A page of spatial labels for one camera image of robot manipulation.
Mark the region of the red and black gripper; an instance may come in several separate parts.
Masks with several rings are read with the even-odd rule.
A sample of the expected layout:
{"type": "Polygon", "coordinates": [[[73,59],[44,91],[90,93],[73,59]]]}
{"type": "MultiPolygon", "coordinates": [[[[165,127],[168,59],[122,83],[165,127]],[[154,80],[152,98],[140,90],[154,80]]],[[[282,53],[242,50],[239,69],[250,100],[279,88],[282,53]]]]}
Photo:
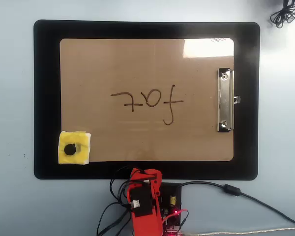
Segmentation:
{"type": "Polygon", "coordinates": [[[162,173],[156,169],[148,169],[147,174],[135,169],[130,176],[127,197],[133,218],[153,215],[153,197],[160,196],[162,173]],[[150,183],[147,174],[152,176],[150,183]]]}

